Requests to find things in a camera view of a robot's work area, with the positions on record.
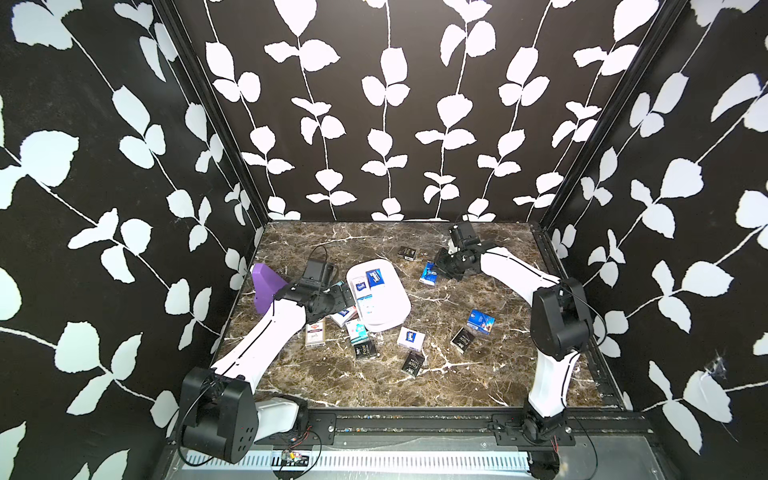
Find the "dark blue Tempo tissue pack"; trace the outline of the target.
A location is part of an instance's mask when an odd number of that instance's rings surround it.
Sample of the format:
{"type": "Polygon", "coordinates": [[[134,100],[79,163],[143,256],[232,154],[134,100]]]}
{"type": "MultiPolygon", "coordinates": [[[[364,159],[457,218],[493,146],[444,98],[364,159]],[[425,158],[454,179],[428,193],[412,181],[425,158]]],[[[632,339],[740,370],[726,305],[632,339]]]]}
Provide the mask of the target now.
{"type": "Polygon", "coordinates": [[[437,284],[438,272],[433,262],[427,262],[419,278],[419,282],[428,286],[437,284]]]}

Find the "blue patterned tissue pack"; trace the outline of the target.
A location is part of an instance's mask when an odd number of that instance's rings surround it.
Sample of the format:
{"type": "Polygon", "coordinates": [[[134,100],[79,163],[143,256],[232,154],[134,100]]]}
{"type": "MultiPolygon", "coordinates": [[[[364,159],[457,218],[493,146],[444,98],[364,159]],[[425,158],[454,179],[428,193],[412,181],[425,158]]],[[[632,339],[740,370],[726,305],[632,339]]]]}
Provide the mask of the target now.
{"type": "Polygon", "coordinates": [[[492,332],[494,324],[494,317],[476,309],[473,309],[470,312],[467,320],[467,326],[469,328],[483,335],[489,335],[492,332]]]}

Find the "white Tempo tissue pack front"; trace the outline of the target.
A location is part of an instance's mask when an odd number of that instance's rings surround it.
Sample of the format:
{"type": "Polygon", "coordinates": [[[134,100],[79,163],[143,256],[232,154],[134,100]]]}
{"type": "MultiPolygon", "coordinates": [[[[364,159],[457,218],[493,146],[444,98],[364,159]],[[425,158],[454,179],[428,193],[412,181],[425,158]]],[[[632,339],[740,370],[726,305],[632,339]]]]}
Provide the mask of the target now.
{"type": "Polygon", "coordinates": [[[398,335],[397,344],[401,347],[421,352],[425,338],[426,335],[424,333],[402,327],[398,335]]]}

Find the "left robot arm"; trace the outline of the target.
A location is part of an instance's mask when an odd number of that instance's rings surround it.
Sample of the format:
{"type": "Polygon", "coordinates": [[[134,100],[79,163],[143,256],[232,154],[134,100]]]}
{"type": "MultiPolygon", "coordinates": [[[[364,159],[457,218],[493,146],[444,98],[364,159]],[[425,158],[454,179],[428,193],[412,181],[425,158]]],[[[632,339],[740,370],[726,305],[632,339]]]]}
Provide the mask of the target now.
{"type": "Polygon", "coordinates": [[[257,402],[254,394],[294,335],[353,305],[354,296],[343,283],[326,289],[288,284],[236,347],[209,368],[193,368],[182,382],[175,430],[182,461],[192,467],[206,463],[190,461],[185,455],[190,450],[235,464],[255,442],[305,425],[300,413],[306,407],[300,400],[278,396],[257,402]]]}

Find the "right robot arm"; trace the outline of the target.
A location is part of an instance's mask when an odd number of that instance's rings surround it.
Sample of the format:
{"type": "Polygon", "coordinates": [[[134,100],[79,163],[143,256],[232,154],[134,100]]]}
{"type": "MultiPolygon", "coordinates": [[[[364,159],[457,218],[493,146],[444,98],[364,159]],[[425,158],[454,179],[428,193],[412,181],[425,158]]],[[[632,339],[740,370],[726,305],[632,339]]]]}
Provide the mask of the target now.
{"type": "Polygon", "coordinates": [[[565,426],[567,392],[580,355],[594,337],[594,321],[583,285],[561,279],[514,256],[506,248],[483,241],[471,223],[449,228],[447,248],[435,266],[452,280],[483,273],[525,300],[531,310],[529,331],[538,350],[534,383],[524,403],[521,430],[534,445],[550,442],[565,426]]]}

